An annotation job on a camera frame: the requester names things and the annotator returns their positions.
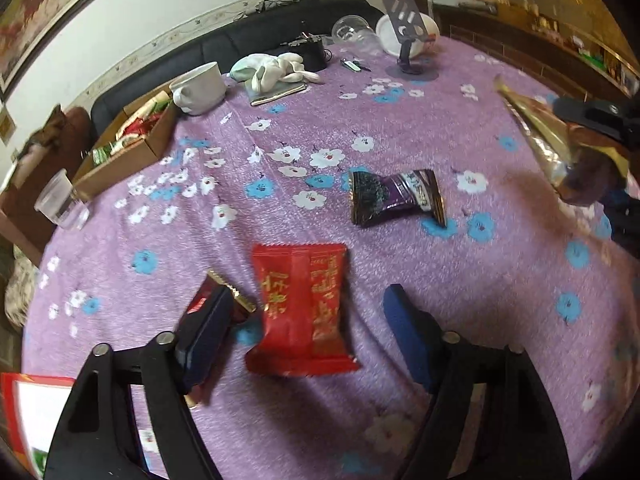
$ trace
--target gold wrapper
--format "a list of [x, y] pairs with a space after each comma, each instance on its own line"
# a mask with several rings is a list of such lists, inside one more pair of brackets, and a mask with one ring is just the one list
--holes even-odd
[[500, 76], [494, 86], [564, 202], [588, 206], [611, 189], [624, 187], [629, 153], [621, 144], [579, 124], [565, 123], [549, 106], [511, 91]]

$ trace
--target framed painting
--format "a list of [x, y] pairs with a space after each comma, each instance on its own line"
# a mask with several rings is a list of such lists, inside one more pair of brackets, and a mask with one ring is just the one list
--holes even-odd
[[11, 0], [0, 15], [0, 96], [7, 97], [30, 60], [90, 0]]

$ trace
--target floral tablecloth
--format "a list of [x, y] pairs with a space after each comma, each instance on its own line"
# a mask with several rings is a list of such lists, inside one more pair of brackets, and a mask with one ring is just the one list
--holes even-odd
[[[362, 369], [252, 375], [243, 356], [260, 327], [235, 331], [210, 399], [192, 412], [223, 477], [393, 478], [428, 396], [385, 322], [390, 283], [473, 343], [527, 348], [577, 477], [638, 386], [638, 266], [609, 240], [599, 206], [559, 205], [492, 80], [500, 73], [523, 94], [555, 96], [466, 44], [438, 46], [440, 76], [428, 83], [390, 78], [384, 69], [395, 60], [386, 56], [364, 60], [370, 73], [334, 61], [324, 84], [251, 107], [227, 80], [215, 110], [179, 120], [162, 161], [100, 195], [80, 232], [56, 231], [29, 312], [24, 371], [75, 377], [96, 343], [146, 343], [174, 326], [209, 268], [256, 296], [256, 242], [343, 242], [344, 328]], [[355, 168], [433, 168], [446, 229], [419, 216], [351, 225]]]

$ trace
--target red candy wrapper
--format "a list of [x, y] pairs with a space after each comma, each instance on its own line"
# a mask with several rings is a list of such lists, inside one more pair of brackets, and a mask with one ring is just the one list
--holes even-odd
[[250, 372], [311, 376], [360, 368], [339, 331], [344, 244], [254, 247], [264, 337], [244, 360]]

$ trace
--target clear plastic cup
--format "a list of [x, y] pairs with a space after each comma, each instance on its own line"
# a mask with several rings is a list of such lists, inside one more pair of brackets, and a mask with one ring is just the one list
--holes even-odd
[[341, 17], [331, 29], [331, 36], [335, 43], [345, 46], [354, 54], [377, 56], [382, 53], [380, 38], [361, 16], [350, 14]]
[[49, 180], [33, 208], [63, 229], [81, 229], [89, 218], [89, 208], [76, 198], [66, 170]]

